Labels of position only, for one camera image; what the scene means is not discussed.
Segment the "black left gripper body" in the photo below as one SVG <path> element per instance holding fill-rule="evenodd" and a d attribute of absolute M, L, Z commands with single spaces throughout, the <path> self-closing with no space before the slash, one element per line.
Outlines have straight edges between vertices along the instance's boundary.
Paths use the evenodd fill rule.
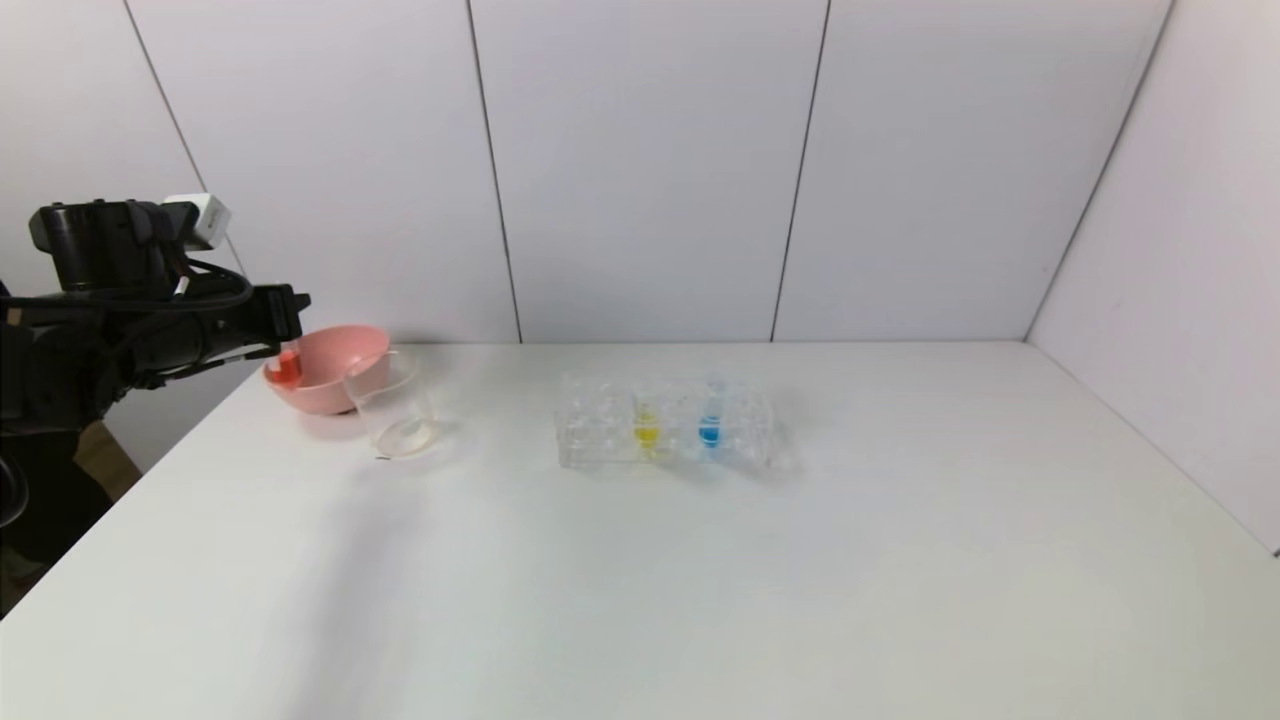
<path fill-rule="evenodd" d="M 305 296 L 289 284 L 259 284 L 233 307 L 200 314 L 202 361 L 234 363 L 276 356 L 302 334 Z"/>

